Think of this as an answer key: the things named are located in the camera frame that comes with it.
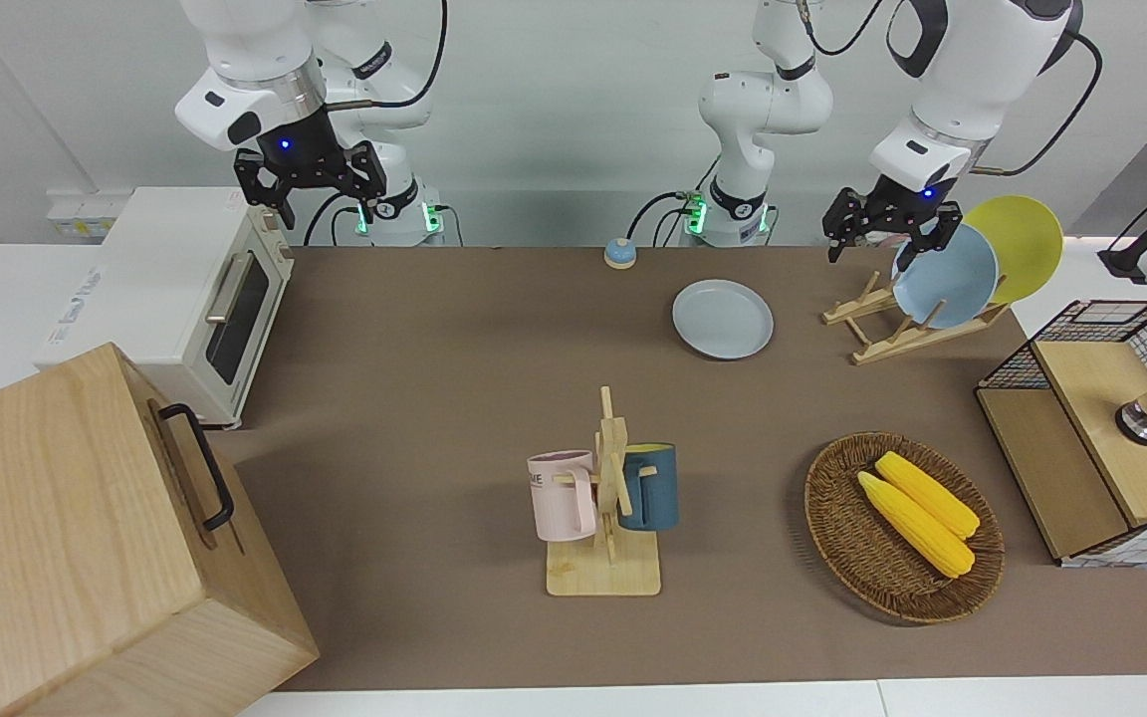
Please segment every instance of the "blue plate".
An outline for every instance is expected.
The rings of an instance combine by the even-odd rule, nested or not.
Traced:
[[[892,276],[898,276],[892,263]],[[914,321],[923,322],[938,301],[946,307],[928,328],[947,329],[966,324],[982,313],[998,286],[998,257],[983,233],[959,224],[944,251],[918,255],[892,287],[897,305]]]

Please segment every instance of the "dark blue mug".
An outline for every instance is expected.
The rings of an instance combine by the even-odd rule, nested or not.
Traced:
[[[627,480],[627,496],[631,496],[631,516],[624,516],[619,508],[619,525],[629,531],[665,531],[679,523],[674,445],[629,445],[623,476]]]

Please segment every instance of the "wooden cabinet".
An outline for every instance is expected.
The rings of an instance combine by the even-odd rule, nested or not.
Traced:
[[[164,408],[112,344],[0,390],[0,714],[236,714],[315,658],[235,469]]]
[[[976,396],[1052,558],[1147,563],[1147,445],[1114,421],[1147,391],[1147,368],[1125,342],[1037,341],[1030,359],[1047,388]]]

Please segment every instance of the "woven basket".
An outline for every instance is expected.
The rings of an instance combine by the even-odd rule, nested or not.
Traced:
[[[872,471],[889,450],[900,453],[959,496],[980,517],[968,546],[970,571],[944,577],[865,498],[857,471]],[[855,434],[826,446],[804,482],[804,512],[817,550],[834,575],[883,613],[911,623],[945,623],[977,611],[1002,576],[1002,533],[973,482],[936,450],[905,436]]]

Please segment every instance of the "yellow corn cob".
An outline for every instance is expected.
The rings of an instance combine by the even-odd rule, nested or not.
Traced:
[[[969,539],[976,535],[976,528],[980,527],[976,513],[900,453],[889,450],[883,458],[875,460],[874,467],[879,468],[889,484],[898,486],[902,493],[908,494],[955,536]]]
[[[865,489],[866,498],[874,508],[892,523],[920,555],[928,559],[931,566],[941,570],[944,577],[959,577],[969,571],[976,561],[976,555],[963,540],[951,533],[936,517],[929,516],[927,509],[902,493],[896,485],[880,481],[869,473],[857,473],[857,480]]]

